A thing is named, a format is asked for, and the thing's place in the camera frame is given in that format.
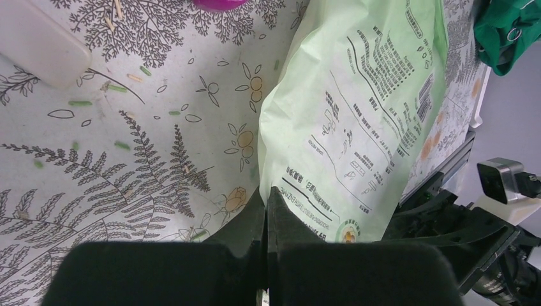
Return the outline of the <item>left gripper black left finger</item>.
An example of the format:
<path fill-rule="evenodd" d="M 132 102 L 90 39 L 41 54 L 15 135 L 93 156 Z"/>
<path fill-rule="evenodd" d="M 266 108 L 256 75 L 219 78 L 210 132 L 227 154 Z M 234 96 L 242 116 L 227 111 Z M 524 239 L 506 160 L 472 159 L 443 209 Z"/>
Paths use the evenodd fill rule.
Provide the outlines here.
<path fill-rule="evenodd" d="M 203 242 L 87 242 L 71 250 L 44 305 L 261 305 L 259 191 Z"/>

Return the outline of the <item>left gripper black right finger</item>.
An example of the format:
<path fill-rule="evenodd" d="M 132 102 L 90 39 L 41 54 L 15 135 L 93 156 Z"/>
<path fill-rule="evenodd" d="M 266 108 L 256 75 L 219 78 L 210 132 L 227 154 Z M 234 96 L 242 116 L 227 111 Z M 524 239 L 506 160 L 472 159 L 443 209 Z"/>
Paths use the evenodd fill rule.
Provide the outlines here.
<path fill-rule="evenodd" d="M 277 187 L 267 200 L 271 305 L 461 305 L 443 254 L 416 242 L 319 239 Z"/>

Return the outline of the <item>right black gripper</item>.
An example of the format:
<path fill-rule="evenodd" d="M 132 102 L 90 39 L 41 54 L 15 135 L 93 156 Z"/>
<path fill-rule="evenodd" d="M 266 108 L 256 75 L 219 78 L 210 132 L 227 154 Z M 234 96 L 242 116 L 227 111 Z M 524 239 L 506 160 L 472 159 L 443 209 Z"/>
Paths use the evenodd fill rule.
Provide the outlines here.
<path fill-rule="evenodd" d="M 462 295 L 472 291 L 496 305 L 540 305 L 540 269 L 528 262 L 540 237 L 456 199 L 445 189 L 417 191 L 397 208 L 383 239 L 436 247 Z"/>

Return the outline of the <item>green cat litter bag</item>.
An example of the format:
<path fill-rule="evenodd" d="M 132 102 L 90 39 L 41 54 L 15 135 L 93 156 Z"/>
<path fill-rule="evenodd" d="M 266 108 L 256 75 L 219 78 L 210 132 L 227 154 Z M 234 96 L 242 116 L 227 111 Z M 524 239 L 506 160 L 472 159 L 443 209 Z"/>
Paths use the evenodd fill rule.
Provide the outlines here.
<path fill-rule="evenodd" d="M 445 93 L 442 1 L 311 1 L 259 117 L 260 192 L 326 242 L 380 240 Z"/>

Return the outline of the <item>purple litter scoop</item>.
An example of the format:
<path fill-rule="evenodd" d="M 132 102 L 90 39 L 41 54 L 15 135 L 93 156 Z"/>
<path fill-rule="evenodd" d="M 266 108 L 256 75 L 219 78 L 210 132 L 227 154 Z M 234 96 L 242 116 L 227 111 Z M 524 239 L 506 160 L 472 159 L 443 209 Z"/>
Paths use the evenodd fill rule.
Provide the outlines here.
<path fill-rule="evenodd" d="M 193 0 L 193 4 L 202 10 L 206 11 L 230 11 L 234 10 L 248 0 Z"/>

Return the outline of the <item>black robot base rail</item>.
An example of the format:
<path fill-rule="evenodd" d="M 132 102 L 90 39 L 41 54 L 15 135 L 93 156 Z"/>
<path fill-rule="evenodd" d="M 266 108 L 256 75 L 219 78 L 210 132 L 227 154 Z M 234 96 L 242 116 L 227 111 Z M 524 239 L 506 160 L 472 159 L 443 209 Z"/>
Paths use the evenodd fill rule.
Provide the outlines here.
<path fill-rule="evenodd" d="M 440 189 L 448 189 L 456 193 L 460 189 L 463 170 L 470 160 L 471 150 L 476 133 L 469 130 L 465 141 L 449 157 L 437 164 L 432 170 L 423 171 L 422 179 L 406 189 L 407 193 L 401 198 L 398 207 L 403 208 L 409 200 L 417 200 L 423 194 L 436 195 Z"/>

